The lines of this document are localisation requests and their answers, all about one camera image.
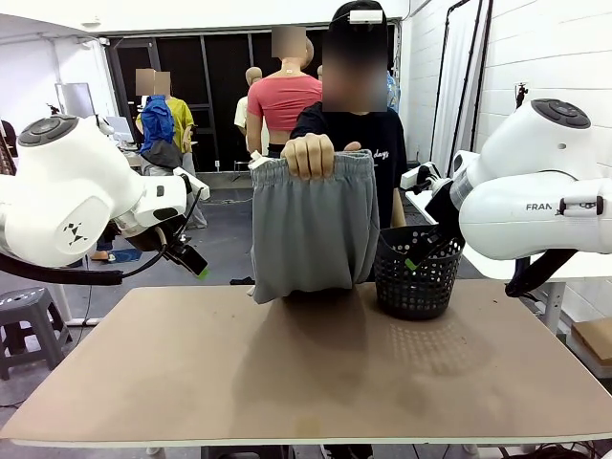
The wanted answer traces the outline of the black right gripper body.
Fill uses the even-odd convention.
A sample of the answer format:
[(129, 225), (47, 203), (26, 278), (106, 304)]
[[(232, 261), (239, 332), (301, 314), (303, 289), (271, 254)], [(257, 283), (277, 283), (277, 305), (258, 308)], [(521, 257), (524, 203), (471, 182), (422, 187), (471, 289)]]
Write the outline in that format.
[(426, 205), (426, 212), (435, 220), (436, 232), (443, 238), (462, 238), (459, 227), (459, 210), (450, 198), (452, 183), (439, 188)]

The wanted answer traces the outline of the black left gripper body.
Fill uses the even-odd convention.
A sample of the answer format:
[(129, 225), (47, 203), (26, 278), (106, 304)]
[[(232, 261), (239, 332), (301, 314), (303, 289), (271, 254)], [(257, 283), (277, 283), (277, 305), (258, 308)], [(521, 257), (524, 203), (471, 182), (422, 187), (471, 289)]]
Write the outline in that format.
[(189, 238), (169, 225), (162, 224), (146, 229), (128, 238), (128, 242), (140, 251), (161, 251), (166, 247), (164, 258), (178, 262), (191, 254)]

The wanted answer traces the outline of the person right hand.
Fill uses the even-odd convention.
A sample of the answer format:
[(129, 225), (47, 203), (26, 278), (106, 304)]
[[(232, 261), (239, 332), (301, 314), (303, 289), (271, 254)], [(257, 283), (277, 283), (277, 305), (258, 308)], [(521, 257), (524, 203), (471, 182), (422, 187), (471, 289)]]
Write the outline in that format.
[(290, 174), (302, 180), (330, 177), (334, 171), (335, 148), (324, 134), (309, 133), (287, 141), (281, 157)]

